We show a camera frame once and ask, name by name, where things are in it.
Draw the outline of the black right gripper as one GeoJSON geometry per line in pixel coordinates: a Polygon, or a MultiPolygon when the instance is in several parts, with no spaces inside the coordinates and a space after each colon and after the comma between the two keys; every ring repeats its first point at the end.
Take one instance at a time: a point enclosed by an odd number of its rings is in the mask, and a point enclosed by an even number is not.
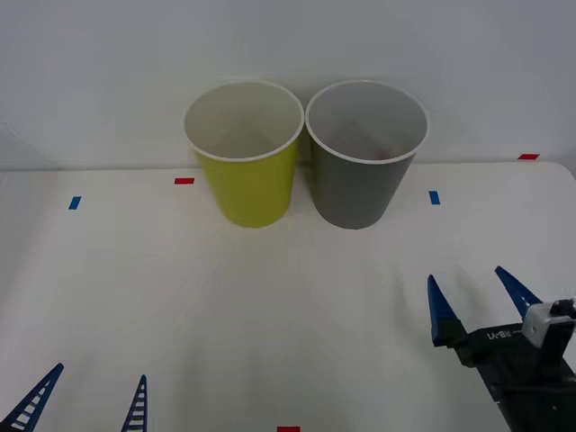
{"type": "MultiPolygon", "coordinates": [[[[502,266],[495,273],[525,320],[542,301],[502,266]]],[[[427,297],[433,345],[453,347],[462,365],[478,371],[511,431],[575,429],[575,372],[563,358],[570,322],[551,326],[536,347],[518,323],[467,333],[432,274],[427,297]]]]}

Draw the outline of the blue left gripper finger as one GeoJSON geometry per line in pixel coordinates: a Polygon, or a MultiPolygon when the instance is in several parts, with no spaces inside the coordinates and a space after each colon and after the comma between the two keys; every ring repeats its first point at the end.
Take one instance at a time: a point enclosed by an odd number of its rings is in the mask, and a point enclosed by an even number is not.
{"type": "Polygon", "coordinates": [[[132,398],[129,411],[122,424],[121,432],[148,431],[148,381],[143,374],[132,398]]]}
{"type": "Polygon", "coordinates": [[[33,432],[63,370],[56,364],[1,421],[1,430],[33,432]]]}

